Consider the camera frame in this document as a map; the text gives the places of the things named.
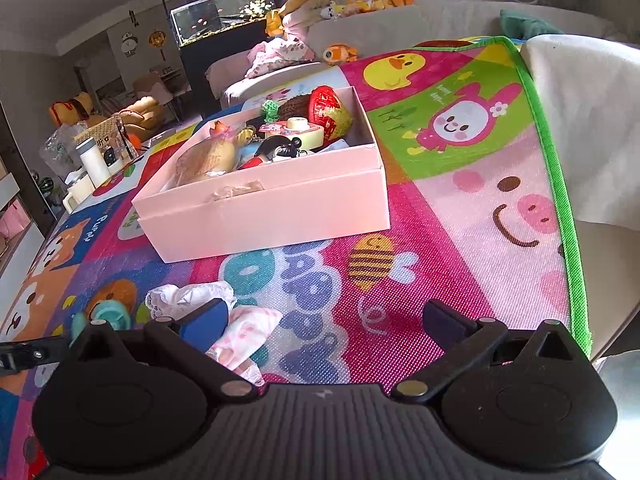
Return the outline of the white lace baby garment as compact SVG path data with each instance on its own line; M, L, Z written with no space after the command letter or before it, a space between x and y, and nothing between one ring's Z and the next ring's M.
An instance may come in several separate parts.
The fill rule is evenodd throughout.
M252 355L281 321L278 310L243 306L226 281L178 287L160 285L145 297L151 318L172 318L196 350L256 386L265 383Z

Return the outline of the pink cardboard box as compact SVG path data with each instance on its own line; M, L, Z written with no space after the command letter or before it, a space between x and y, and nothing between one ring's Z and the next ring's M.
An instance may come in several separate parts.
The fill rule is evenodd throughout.
M178 158L213 127L198 125L132 200L160 258L173 263L388 229L378 142L356 90L336 93L354 118L347 148L178 186Z

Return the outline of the teal plastic toy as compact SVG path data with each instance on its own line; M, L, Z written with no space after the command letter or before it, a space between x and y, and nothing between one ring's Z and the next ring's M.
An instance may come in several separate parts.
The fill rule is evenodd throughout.
M101 300L90 314L78 312L72 319L70 338L75 340L89 324L108 323L113 330L130 330L132 326L130 314L126 307L118 300Z

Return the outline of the colourful cartoon play mat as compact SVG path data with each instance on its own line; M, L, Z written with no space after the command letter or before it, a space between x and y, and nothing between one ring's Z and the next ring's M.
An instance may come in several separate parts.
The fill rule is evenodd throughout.
M393 385L440 355L420 322L431 298L514 328L558 318L588 347L570 205L520 45L496 37L421 56L410 86L387 96L362 63L331 76L357 91L378 140L387 230L164 263L132 201L183 144L174 136L60 226L3 333L36 314L40 333L66 335L105 299L141 324L152 287L219 278L243 306L282 315L254 356L270 382Z

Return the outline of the white kettle jug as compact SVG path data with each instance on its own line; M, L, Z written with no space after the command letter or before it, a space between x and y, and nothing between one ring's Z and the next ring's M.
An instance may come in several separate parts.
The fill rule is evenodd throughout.
M91 178L86 172L75 178L70 182L67 194L63 198L63 206L66 211L72 214L82 202L92 195L95 189Z

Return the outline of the bread in plastic bag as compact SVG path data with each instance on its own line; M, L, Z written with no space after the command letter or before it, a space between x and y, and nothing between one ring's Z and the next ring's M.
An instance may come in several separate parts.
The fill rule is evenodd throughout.
M176 162L176 185L200 182L226 174L236 164L236 147L228 140L205 139L185 151Z

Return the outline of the white thermos bottle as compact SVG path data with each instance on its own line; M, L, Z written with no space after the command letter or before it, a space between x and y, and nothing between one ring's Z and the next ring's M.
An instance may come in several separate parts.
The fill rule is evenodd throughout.
M110 170L108 170L98 144L92 136L80 142L76 146L76 152L95 188L99 188L111 179Z

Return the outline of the clear plastic bag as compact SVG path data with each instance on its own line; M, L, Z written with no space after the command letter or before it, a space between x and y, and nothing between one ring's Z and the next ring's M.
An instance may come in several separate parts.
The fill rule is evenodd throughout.
M39 155L47 166L62 180L81 166L76 152L75 136L87 129L85 122L75 125L63 124L54 130L40 146Z

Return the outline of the woven patterned box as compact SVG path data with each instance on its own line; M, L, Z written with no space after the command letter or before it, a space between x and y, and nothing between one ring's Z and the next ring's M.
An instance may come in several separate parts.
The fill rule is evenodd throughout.
M93 138L102 154L111 148L117 158L121 158L125 164L133 162L138 156L138 151L127 136L125 125L119 114L98 122L80 133L74 135L76 146L88 138Z

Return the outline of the brown knitted toy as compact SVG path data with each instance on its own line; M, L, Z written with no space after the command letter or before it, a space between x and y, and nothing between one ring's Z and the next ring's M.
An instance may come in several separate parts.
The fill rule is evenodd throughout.
M301 94L282 103L278 108L278 121L284 122L292 117L309 119L310 98L310 94Z

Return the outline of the red shiny toy ball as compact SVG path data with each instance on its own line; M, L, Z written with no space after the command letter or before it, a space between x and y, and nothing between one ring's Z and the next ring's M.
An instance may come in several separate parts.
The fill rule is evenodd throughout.
M308 119L323 128L323 146L344 138L354 122L350 111L329 86L319 86L311 92Z

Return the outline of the white sheet cover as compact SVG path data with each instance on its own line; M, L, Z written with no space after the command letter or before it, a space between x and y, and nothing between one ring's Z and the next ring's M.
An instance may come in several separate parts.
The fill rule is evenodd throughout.
M526 41L578 220L639 229L639 49L576 35Z

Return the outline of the black fish tank cabinet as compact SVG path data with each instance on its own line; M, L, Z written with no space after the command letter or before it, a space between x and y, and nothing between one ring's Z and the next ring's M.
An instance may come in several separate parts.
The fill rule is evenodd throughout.
M248 67L247 52L267 39L265 29L265 20L254 21L179 48L194 105L203 118L228 106L224 92L243 79Z

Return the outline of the pink floral blanket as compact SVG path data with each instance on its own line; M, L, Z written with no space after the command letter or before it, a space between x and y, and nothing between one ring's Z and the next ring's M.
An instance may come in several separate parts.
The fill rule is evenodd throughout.
M303 40L295 36L263 41L247 53L250 63L245 78L254 79L282 68L314 62L316 55Z

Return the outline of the orange clownfish plush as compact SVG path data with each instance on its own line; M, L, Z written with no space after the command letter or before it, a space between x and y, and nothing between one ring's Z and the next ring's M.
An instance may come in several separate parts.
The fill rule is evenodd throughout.
M358 60L358 50L348 44L331 44L322 53L322 60L329 65L341 65Z

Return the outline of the green cloth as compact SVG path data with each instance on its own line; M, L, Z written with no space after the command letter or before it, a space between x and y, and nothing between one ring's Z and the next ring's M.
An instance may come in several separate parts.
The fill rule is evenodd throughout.
M499 16L504 34L512 39L526 41L542 35L563 35L564 32L543 20L526 14L502 9Z

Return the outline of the glass fish tank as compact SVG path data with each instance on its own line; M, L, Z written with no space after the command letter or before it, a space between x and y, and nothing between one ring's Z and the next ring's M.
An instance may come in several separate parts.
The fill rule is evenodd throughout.
M169 11L179 48L220 32L265 21L282 0L196 0Z

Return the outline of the beige sofa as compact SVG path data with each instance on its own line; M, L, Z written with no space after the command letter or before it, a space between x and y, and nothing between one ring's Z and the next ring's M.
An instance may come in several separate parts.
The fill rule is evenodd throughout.
M616 28L613 22L591 14L504 1L461 1L447 4L428 14L420 6L357 14L349 18L322 20L310 26L303 42L322 55L331 44L348 44L360 58L399 51L423 41L497 36L502 9L542 18L570 35L596 37L633 44L636 40ZM292 81L327 70L320 60L276 70L254 79L235 82L224 92L228 106L247 101L258 94L285 86Z

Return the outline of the orange plush toys row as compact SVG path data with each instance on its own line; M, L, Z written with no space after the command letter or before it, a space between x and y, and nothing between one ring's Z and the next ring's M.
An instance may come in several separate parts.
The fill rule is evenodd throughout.
M416 0L347 0L344 4L332 0L320 11L324 20L337 20L355 14L371 13L386 9L411 6Z

